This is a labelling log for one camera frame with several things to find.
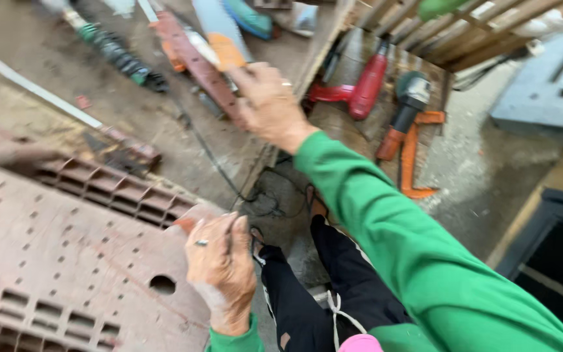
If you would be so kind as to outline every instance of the green sleeve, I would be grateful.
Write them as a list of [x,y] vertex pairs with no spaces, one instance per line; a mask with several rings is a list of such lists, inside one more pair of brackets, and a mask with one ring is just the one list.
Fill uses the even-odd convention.
[[316,132],[295,166],[437,348],[563,350],[558,318],[475,258],[369,160]]
[[264,352],[258,336],[258,317],[249,317],[249,331],[241,336],[226,336],[209,330],[209,346],[206,352]]

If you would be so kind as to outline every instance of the power tool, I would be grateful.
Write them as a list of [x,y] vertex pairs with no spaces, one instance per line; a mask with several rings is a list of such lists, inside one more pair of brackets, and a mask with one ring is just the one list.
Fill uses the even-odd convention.
[[349,115],[361,121],[368,117],[377,95],[382,90],[383,74],[388,66],[388,47],[390,41],[383,39],[377,51],[366,64],[355,86],[347,84],[336,87],[323,87],[313,84],[308,94],[310,101],[346,101]]
[[410,71],[398,79],[395,87],[398,100],[397,113],[390,121],[390,128],[377,148],[375,156],[378,159],[391,161],[395,157],[414,118],[429,102],[430,90],[431,84],[421,72]]

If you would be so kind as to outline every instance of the black pants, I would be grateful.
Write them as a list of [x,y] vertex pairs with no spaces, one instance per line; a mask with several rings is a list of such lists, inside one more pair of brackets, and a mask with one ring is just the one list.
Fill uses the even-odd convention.
[[[377,276],[347,236],[316,215],[310,226],[318,257],[340,294],[341,310],[367,330],[376,326],[411,323],[405,308]],[[296,279],[279,247],[266,245],[262,283],[268,291],[271,314],[277,324],[280,351],[334,351],[332,312],[322,309]],[[345,317],[338,318],[340,344],[360,333]]]

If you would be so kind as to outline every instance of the hand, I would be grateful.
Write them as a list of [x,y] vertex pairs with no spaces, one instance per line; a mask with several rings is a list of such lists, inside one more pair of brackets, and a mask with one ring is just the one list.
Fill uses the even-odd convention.
[[303,141],[319,129],[311,125],[277,68],[253,63],[227,72],[244,96],[238,100],[246,128],[295,155]]
[[[188,282],[210,309],[212,330],[240,336],[249,330],[256,277],[250,254],[246,215],[225,214],[199,221],[186,242]],[[197,245],[204,240],[206,245]]]

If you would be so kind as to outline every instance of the white drawstring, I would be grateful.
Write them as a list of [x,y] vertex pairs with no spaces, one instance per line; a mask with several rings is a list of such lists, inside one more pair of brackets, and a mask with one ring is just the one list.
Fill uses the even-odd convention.
[[338,349],[340,348],[340,340],[338,339],[338,329],[336,328],[338,315],[346,317],[351,322],[351,324],[353,324],[356,328],[358,328],[358,330],[360,330],[361,333],[366,334],[366,329],[364,329],[364,327],[362,326],[362,324],[360,324],[359,321],[355,320],[352,316],[340,310],[340,304],[342,303],[342,300],[340,300],[340,294],[336,293],[336,301],[337,304],[334,305],[332,292],[328,290],[327,303],[329,304],[329,309],[331,309],[333,312],[333,343],[336,346],[336,352],[337,352]]

